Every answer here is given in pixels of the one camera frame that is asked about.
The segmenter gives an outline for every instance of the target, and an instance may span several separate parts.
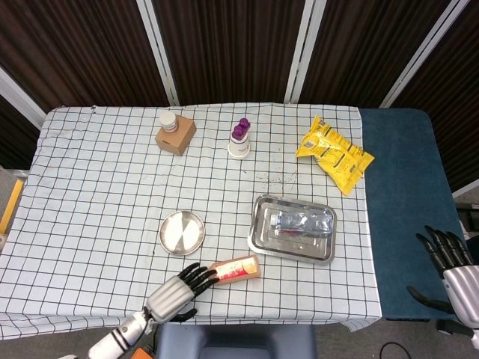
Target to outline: robotic hand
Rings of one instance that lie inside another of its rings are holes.
[[[150,297],[143,311],[133,314],[119,327],[106,335],[91,347],[90,359],[116,359],[134,346],[143,334],[149,334],[153,324],[166,322],[185,322],[192,318],[195,308],[179,314],[191,300],[218,282],[218,278],[210,278],[215,270],[207,271],[200,263],[191,264],[177,276],[168,279]]]
[[[429,253],[450,302],[429,299],[412,286],[406,288],[409,294],[423,305],[456,314],[463,325],[448,323],[449,329],[469,335],[474,347],[479,349],[479,266],[474,265],[470,253],[455,234],[444,234],[429,226],[425,228],[433,243],[419,233],[416,233],[416,237]],[[439,323],[438,329],[449,331],[447,328],[440,328]]]

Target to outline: dark blue surface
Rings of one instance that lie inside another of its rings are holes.
[[[424,225],[461,238],[459,219],[430,118],[414,109],[362,109],[364,150],[376,157],[366,170],[367,213],[382,316],[439,319],[406,291],[447,300],[427,252],[415,238]]]

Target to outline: metal tray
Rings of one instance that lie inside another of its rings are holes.
[[[292,236],[279,238],[271,233],[271,215],[282,212],[330,212],[333,217],[332,233],[318,236]],[[272,256],[325,264],[335,255],[336,213],[324,204],[289,200],[264,194],[258,197],[253,208],[248,244],[252,251]]]

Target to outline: dark panel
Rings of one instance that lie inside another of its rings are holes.
[[[378,107],[448,2],[328,1],[300,102]]]
[[[0,62],[48,112],[168,105],[134,0],[0,1]]]
[[[479,1],[471,1],[394,107],[426,111],[451,190],[479,178]]]
[[[0,96],[0,165],[29,170],[40,131]]]
[[[153,1],[182,105],[283,102],[303,1]]]

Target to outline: chip bag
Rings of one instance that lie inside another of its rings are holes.
[[[343,138],[319,116],[314,118],[311,129],[296,151],[296,157],[302,156],[315,156],[317,164],[346,196],[374,160],[372,155]]]

